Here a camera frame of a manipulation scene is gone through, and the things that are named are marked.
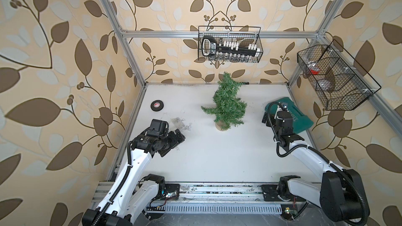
vent grille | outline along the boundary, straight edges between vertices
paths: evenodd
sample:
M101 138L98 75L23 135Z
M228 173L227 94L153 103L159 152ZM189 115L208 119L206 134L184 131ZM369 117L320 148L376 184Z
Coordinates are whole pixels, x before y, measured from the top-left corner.
M167 204L148 213L281 214L280 204Z

floral wallpaper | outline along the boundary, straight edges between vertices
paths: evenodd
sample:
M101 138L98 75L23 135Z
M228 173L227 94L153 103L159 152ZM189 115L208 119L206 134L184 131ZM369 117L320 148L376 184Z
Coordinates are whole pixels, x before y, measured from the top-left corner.
M197 41L169 38L133 38L130 45L147 82L216 83L229 72L238 81L284 83L297 65L296 54L306 39L261 39L264 53L259 63L231 63L197 58Z
M111 0L123 29L189 30L190 26L259 26L315 31L332 0Z
M343 44L380 83L378 92L402 114L402 0L346 0L327 36ZM370 205L368 226L402 225L402 140L366 101L353 111L325 111L303 75L292 87L312 133L330 160L360 173Z
M0 28L0 224L77 226L135 75L99 0L0 0Z

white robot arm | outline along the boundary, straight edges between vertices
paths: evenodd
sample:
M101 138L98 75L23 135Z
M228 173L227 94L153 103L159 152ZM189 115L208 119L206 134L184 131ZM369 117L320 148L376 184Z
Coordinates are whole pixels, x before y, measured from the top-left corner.
M299 196L322 208L325 215L334 222L365 225L370 209L360 175L353 169L346 170L334 164L320 151L302 142L304 139L293 133L293 118L286 107L272 102L268 110L272 105L278 105L279 111L273 116L265 113L263 122L274 132L277 155L285 157L292 154L321 179L321 183L310 183L295 175L281 177L277 189L278 197L288 201L292 195ZM280 147L286 153L281 154ZM356 218L361 219L359 222L350 221Z
M158 152L163 157L185 140L176 129L169 131L167 122L153 119L151 126L127 145L127 160L112 188L96 210L88 209L82 217L83 226L132 226L138 215L152 199L171 198L178 191L165 192L163 176L148 175L134 193L139 178Z

green tool case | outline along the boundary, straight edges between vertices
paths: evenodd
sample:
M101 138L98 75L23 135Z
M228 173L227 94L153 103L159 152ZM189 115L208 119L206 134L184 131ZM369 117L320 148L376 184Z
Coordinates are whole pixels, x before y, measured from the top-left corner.
M275 100L274 102L279 102L281 104L285 104L287 106L287 110L289 113L291 113L293 117L293 132L295 134L301 133L304 130L307 130L311 128L311 126L314 124L310 118L308 118L307 115L302 113L294 104L294 102L289 99L288 97L280 98L278 100ZM265 106L265 112L268 112L268 105ZM272 105L269 114L274 115L276 113L276 110L278 108L278 105Z

wire basket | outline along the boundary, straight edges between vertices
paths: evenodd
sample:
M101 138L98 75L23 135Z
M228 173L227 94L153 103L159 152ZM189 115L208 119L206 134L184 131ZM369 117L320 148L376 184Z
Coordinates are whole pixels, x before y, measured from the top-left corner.
M198 57L211 62L258 63L263 55L260 30L249 26L199 26Z
M340 50L353 58L354 66L344 61ZM304 49L297 57L304 77L308 78L325 110L354 110L381 88L336 40L328 46L315 45ZM366 79L370 79L375 87L370 87Z

